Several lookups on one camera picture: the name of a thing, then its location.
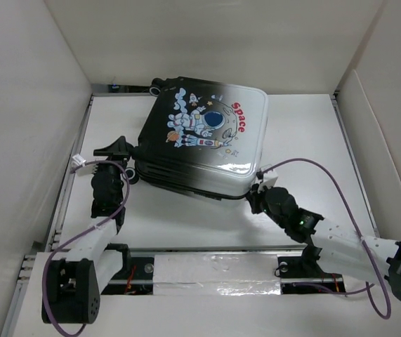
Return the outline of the black space-print suitcase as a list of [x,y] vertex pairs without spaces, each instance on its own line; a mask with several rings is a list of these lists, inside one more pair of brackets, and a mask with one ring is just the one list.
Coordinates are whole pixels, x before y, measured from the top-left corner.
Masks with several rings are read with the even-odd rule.
[[155,78],[155,102],[132,157],[144,181],[213,199],[241,199],[259,169],[269,98],[259,88]]

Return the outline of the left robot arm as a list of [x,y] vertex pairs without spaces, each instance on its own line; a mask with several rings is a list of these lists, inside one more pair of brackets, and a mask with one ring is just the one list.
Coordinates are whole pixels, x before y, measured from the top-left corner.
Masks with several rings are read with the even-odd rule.
[[60,329],[62,324],[94,323],[100,309],[101,292],[108,282],[127,277],[132,268],[126,244],[112,243],[125,220],[130,181],[127,164],[133,147],[124,136],[107,147],[94,150],[95,161],[85,161],[80,155],[72,158],[72,171],[92,165],[93,202],[88,229],[60,244],[56,258],[52,253],[44,265],[41,281],[41,319]]

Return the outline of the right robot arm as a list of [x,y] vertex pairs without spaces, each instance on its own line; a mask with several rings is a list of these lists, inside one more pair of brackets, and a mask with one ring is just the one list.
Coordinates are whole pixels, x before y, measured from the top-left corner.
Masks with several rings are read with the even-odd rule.
[[359,235],[318,213],[303,209],[283,187],[253,185],[246,194],[251,212],[264,213],[295,242],[305,244],[300,268],[384,286],[401,301],[401,240]]

